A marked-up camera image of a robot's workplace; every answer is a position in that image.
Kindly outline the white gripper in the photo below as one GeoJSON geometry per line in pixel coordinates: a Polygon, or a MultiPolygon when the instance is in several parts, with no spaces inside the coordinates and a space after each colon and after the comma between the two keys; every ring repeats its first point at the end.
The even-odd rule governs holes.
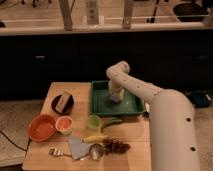
{"type": "Polygon", "coordinates": [[[109,81],[108,87],[110,95],[112,93],[124,94],[124,88],[121,85],[118,85],[117,83],[113,82],[112,80],[109,81]]]}

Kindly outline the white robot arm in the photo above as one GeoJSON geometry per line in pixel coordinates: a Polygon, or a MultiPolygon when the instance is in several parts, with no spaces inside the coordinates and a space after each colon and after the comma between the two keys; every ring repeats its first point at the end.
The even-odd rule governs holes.
{"type": "Polygon", "coordinates": [[[187,97],[129,75],[125,61],[106,70],[110,90],[125,88],[149,104],[152,171],[201,171],[194,126],[194,107],[187,97]]]}

